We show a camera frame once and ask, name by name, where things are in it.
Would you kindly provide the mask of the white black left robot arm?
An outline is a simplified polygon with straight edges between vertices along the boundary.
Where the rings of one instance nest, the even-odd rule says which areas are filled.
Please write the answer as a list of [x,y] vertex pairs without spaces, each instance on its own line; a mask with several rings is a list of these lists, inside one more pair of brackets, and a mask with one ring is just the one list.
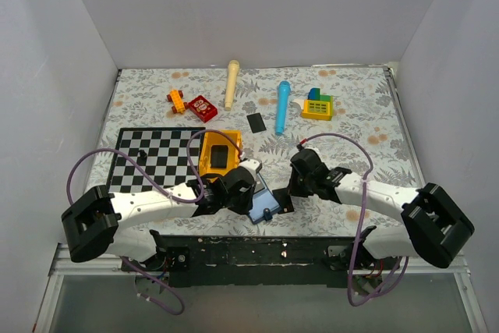
[[212,215],[225,208],[246,215],[253,207],[260,170],[259,161],[247,159],[212,182],[191,180],[173,186],[167,196],[157,190],[110,193],[104,185],[95,186],[62,214],[70,258],[83,263],[108,253],[132,258],[156,271],[165,264],[166,252],[137,225]]

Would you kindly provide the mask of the blue leather card holder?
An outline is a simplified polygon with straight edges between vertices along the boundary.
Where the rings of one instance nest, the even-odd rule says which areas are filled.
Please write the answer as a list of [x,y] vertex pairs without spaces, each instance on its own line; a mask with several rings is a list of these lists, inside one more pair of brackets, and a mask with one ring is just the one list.
[[256,225],[262,221],[270,221],[280,211],[281,206],[272,192],[267,187],[260,186],[253,195],[253,206],[248,217]]

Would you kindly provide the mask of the yellow green toy brick house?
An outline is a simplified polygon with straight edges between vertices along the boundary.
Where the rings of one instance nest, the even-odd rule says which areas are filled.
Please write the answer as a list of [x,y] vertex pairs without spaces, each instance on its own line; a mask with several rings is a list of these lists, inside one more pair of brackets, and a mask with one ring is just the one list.
[[294,99],[300,115],[304,119],[331,121],[334,114],[334,99],[331,95],[322,94],[320,88],[312,88],[306,99]]

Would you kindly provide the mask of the cream toy microphone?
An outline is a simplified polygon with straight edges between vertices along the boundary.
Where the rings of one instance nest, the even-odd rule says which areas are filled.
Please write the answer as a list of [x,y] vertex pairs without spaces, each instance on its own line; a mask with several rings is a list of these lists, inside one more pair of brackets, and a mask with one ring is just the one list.
[[226,111],[230,111],[234,101],[235,85],[239,74],[239,62],[237,60],[231,60],[229,62],[227,73],[224,108]]

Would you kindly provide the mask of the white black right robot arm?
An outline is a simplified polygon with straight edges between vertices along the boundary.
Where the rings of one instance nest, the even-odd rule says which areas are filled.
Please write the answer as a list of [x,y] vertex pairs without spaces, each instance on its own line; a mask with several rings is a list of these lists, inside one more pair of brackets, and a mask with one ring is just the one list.
[[300,148],[291,166],[289,195],[365,207],[398,221],[396,227],[370,229],[361,237],[352,250],[361,268],[388,257],[420,257],[446,268],[475,232],[465,213],[437,184],[409,188],[364,182],[347,168],[328,168],[309,148]]

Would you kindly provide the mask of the red owl toy block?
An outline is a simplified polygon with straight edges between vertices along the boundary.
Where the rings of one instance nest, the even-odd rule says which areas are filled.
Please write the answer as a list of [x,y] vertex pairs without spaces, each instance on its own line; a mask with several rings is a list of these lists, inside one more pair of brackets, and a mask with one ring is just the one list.
[[204,123],[209,122],[218,114],[218,109],[202,95],[192,99],[188,106],[194,115]]

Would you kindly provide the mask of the black VIP card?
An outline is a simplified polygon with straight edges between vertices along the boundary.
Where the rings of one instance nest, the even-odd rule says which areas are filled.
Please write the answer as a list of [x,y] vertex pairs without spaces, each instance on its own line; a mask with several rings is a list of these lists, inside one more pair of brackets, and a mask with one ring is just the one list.
[[295,210],[287,187],[273,190],[272,194],[280,207],[278,214],[287,214]]

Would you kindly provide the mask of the yellow toy brick car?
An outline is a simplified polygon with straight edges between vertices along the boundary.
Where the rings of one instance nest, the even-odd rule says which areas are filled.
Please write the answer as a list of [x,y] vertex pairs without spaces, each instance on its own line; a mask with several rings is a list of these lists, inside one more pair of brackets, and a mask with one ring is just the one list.
[[183,100],[184,95],[181,90],[171,90],[167,95],[167,100],[172,104],[174,114],[183,114],[186,111],[187,103]]

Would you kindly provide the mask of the black credit card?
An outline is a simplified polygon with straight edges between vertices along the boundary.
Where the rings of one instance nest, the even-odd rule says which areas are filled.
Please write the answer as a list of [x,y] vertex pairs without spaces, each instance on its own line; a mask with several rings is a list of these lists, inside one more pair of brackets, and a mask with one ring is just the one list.
[[252,133],[261,133],[267,129],[264,124],[262,115],[260,113],[253,113],[251,115],[247,115],[247,121],[249,123]]

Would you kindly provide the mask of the black silver chessboard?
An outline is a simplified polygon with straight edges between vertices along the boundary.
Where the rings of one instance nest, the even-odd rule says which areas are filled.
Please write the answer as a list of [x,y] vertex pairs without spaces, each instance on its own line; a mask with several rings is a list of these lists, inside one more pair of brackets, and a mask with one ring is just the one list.
[[[158,185],[167,189],[195,178],[188,156],[198,166],[202,148],[200,136],[191,136],[200,127],[121,128],[115,149],[132,158]],[[139,150],[147,153],[138,157]],[[116,193],[150,191],[153,186],[123,156],[114,155],[108,173],[107,187]]]

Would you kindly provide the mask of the blue toy microphone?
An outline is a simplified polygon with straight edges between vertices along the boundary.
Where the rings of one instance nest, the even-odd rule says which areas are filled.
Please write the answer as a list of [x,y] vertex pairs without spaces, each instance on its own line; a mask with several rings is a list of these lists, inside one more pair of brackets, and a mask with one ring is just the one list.
[[291,85],[288,81],[281,81],[278,85],[278,102],[275,119],[275,134],[280,136],[285,130],[285,119],[288,108],[288,97],[291,93]]

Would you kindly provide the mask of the black card in bin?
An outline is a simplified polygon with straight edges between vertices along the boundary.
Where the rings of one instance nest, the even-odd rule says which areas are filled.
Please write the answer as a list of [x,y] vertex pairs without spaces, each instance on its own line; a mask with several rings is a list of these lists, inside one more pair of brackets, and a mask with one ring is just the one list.
[[228,146],[213,145],[211,147],[211,168],[226,169],[228,165]]

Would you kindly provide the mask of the yellow plastic bin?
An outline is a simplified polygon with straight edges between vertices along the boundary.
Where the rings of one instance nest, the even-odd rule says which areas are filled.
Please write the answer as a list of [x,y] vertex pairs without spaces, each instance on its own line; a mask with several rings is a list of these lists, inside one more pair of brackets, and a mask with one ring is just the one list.
[[220,133],[205,132],[198,161],[202,178],[214,180],[226,175],[239,166],[239,152],[242,151],[240,130],[222,130]]

